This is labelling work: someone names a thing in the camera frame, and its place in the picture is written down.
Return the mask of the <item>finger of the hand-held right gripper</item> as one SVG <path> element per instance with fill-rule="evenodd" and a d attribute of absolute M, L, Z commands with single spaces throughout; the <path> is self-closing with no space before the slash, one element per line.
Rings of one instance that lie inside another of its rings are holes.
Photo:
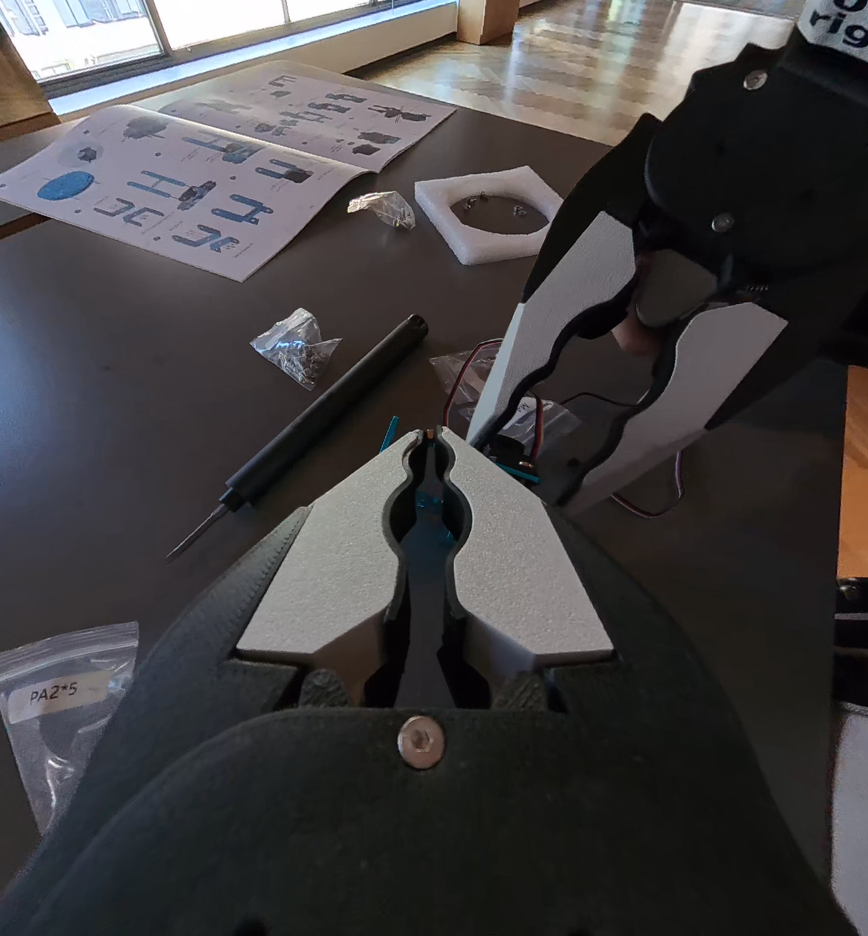
<path fill-rule="evenodd" d="M 561 446 L 551 503 L 578 514 L 707 433 L 707 424 L 788 322 L 754 302 L 689 318 L 667 351 L 667 376 L 633 406 L 585 401 L 585 423 Z"/>
<path fill-rule="evenodd" d="M 706 339 L 715 313 L 715 275 L 680 254 L 665 251 L 656 273 L 645 278 L 650 304 L 671 317 L 674 331 L 656 351 L 655 376 L 637 403 L 614 412 L 602 449 L 686 449 L 704 437 L 715 404 L 715 387 L 703 369 Z M 498 356 L 471 417 L 466 436 L 475 449 L 498 446 L 500 430 L 524 393 L 549 376 L 577 334 L 596 339 L 625 323 L 637 286 L 637 256 L 630 229 L 600 213 L 568 248 L 528 298 L 523 299 L 502 340 Z"/>

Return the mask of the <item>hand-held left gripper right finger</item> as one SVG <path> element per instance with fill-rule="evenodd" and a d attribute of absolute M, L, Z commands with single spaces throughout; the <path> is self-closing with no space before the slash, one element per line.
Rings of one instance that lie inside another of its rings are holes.
<path fill-rule="evenodd" d="M 438 660 L 457 706 L 490 706 L 521 674 L 601 663 L 613 641 L 544 502 L 452 430 L 434 436 L 445 565 Z"/>

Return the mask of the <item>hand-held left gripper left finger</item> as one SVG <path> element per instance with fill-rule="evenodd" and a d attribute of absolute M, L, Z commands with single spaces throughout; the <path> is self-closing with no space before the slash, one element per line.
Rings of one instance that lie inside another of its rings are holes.
<path fill-rule="evenodd" d="M 351 702 L 393 706 L 410 600 L 402 541 L 417 521 L 428 438 L 403 435 L 318 498 L 238 640 L 238 656 L 327 669 Z"/>

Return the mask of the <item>blue servo bracket assembly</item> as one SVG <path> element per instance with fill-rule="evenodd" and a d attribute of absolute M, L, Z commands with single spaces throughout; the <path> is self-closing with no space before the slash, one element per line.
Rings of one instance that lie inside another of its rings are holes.
<path fill-rule="evenodd" d="M 577 588 L 578 573 L 544 503 L 519 482 L 537 482 L 537 470 L 518 455 L 510 464 L 482 455 L 452 431 L 436 429 L 436 481 L 426 481 L 427 456 L 415 506 L 447 530 L 445 582 L 451 601 L 472 606 L 474 596 L 510 594 L 551 601 Z"/>

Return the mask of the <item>small clear parts bag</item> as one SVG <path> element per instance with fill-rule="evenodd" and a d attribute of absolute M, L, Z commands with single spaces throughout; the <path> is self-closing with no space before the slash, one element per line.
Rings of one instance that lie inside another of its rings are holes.
<path fill-rule="evenodd" d="M 498 346 L 498 342 L 489 342 L 471 350 L 430 359 L 447 395 L 443 422 L 461 437 L 468 433 L 470 419 L 495 363 Z"/>

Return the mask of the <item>dark desk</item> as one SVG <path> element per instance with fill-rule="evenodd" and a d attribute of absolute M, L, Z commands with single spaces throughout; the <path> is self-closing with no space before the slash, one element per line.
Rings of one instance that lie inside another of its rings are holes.
<path fill-rule="evenodd" d="M 54 220 L 0 240 L 0 651 L 137 622 L 146 653 L 266 532 L 377 454 L 392 416 L 435 424 L 430 358 L 503 334 L 532 261 L 466 267 L 425 218 L 398 233 L 348 200 L 521 166 L 567 195 L 607 149 L 591 136 L 460 109 L 241 284 Z M 412 313 L 429 334 L 255 507 L 168 564 L 309 404 L 251 348 L 297 307 L 342 340 L 324 382 Z M 846 398 L 846 370 L 817 360 L 685 452 L 667 516 L 605 502 L 577 520 L 685 628 L 824 883 Z M 0 716 L 0 894 L 39 840 Z"/>

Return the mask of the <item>person's right hand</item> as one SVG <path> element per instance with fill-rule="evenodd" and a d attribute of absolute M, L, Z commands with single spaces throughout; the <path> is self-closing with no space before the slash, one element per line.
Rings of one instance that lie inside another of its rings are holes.
<path fill-rule="evenodd" d="M 627 312 L 612 329 L 612 335 L 624 352 L 635 357 L 656 357 L 661 348 L 659 335 L 640 322 L 635 311 Z"/>

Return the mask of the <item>black screwdriver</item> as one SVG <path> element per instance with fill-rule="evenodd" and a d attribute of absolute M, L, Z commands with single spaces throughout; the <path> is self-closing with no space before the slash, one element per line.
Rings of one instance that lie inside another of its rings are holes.
<path fill-rule="evenodd" d="M 182 555 L 225 514 L 259 500 L 295 462 L 400 366 L 421 345 L 428 331 L 428 323 L 416 313 L 402 321 L 227 479 L 217 507 L 167 554 L 165 561 L 170 563 Z"/>

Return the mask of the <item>small crumpled clear bag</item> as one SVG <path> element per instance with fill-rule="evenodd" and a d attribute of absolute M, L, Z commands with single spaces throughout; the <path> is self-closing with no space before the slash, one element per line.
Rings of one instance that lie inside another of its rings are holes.
<path fill-rule="evenodd" d="M 374 214 L 392 228 L 412 230 L 416 226 L 416 216 L 412 206 L 396 191 L 371 192 L 359 195 L 348 203 L 348 214 L 363 212 Z"/>

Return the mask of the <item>crumpled bag of silver screws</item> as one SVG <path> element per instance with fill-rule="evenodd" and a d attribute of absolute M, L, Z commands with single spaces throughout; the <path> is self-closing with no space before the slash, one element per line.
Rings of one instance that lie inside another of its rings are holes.
<path fill-rule="evenodd" d="M 251 347 L 302 388 L 312 391 L 340 338 L 324 339 L 316 317 L 298 308 L 251 341 Z"/>

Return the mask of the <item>zip bag of screws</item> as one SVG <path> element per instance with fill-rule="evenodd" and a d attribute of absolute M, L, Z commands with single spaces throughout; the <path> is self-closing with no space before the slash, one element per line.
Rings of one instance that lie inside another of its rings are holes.
<path fill-rule="evenodd" d="M 0 715 L 40 835 L 66 809 L 128 691 L 136 622 L 43 638 L 0 652 Z"/>

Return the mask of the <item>white instruction booklet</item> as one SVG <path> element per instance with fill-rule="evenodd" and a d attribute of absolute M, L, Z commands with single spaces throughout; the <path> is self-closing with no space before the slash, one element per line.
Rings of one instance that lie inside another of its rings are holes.
<path fill-rule="evenodd" d="M 236 282 L 455 109 L 277 60 L 114 105 L 0 173 L 0 203 Z"/>

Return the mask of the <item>white foam frame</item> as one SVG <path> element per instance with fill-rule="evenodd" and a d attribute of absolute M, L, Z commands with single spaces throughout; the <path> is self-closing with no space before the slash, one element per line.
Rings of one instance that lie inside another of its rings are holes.
<path fill-rule="evenodd" d="M 545 224 L 534 232 L 522 234 L 472 228 L 453 213 L 452 206 L 474 195 L 505 197 L 516 204 L 529 206 L 545 218 Z M 453 254 L 465 266 L 537 255 L 564 201 L 529 167 L 417 181 L 414 197 Z"/>

